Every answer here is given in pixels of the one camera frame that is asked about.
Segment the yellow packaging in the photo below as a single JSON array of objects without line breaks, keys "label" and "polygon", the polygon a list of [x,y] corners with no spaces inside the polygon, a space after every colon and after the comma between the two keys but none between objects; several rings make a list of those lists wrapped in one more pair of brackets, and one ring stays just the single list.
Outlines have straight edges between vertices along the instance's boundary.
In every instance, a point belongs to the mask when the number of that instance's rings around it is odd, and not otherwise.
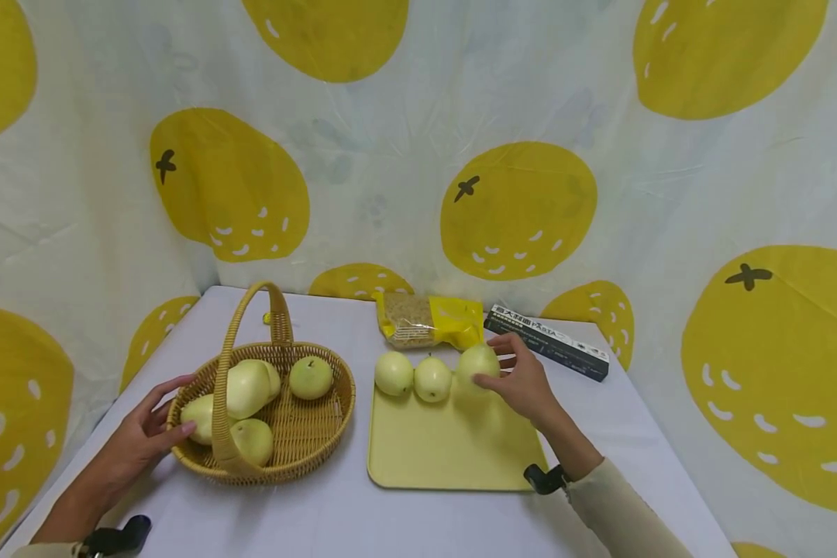
[{"label": "yellow packaging", "polygon": [[446,342],[460,351],[484,339],[484,306],[446,296],[375,293],[378,328],[399,349]]}]

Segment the black box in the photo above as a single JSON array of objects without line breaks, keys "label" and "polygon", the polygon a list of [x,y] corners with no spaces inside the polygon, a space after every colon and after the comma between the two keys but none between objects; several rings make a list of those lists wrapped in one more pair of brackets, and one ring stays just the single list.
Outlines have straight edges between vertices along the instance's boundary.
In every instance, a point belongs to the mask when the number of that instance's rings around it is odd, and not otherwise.
[{"label": "black box", "polygon": [[494,305],[484,320],[484,328],[499,334],[517,333],[531,351],[595,381],[600,382],[608,376],[611,358],[607,353],[508,308]]}]

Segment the basket handle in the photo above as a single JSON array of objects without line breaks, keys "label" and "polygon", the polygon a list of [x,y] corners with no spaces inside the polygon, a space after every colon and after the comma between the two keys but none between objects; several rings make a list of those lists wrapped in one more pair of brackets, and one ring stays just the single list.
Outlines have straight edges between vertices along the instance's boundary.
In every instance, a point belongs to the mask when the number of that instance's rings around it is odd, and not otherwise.
[{"label": "basket handle", "polygon": [[248,303],[262,288],[266,288],[270,293],[270,341],[275,345],[288,346],[295,341],[291,334],[291,316],[288,313],[288,305],[285,304],[285,298],[279,287],[269,281],[252,284],[248,292],[242,297],[236,312],[232,314],[232,321],[229,323],[226,338],[223,340],[223,348],[220,349],[217,377],[214,380],[214,412],[211,424],[214,459],[217,460],[217,464],[223,470],[241,477],[260,477],[264,472],[260,467],[255,467],[242,458],[229,433],[229,412],[226,411],[226,380],[233,354],[232,347],[236,344],[236,334],[239,332],[239,323],[242,322],[242,316],[246,312]]}]

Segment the sleeve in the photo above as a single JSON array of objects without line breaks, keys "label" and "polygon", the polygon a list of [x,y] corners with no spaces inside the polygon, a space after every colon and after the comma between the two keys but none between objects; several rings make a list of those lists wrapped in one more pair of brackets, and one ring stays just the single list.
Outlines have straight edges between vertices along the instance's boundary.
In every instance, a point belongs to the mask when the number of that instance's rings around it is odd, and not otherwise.
[{"label": "sleeve", "polygon": [[78,558],[81,547],[79,542],[44,542],[23,546],[12,553],[12,558]]},{"label": "sleeve", "polygon": [[569,483],[567,497],[612,558],[692,558],[610,460]]}]

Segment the right hand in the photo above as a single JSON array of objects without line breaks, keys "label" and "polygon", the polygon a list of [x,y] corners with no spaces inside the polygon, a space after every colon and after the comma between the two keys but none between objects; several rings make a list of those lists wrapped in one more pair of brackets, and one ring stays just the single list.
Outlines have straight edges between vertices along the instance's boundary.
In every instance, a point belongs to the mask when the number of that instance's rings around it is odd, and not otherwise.
[{"label": "right hand", "polygon": [[500,360],[503,370],[500,377],[475,374],[473,380],[478,386],[500,394],[518,415],[535,425],[553,412],[561,411],[561,405],[549,387],[546,369],[517,334],[495,336],[487,344],[500,357],[508,355],[510,358]]}]

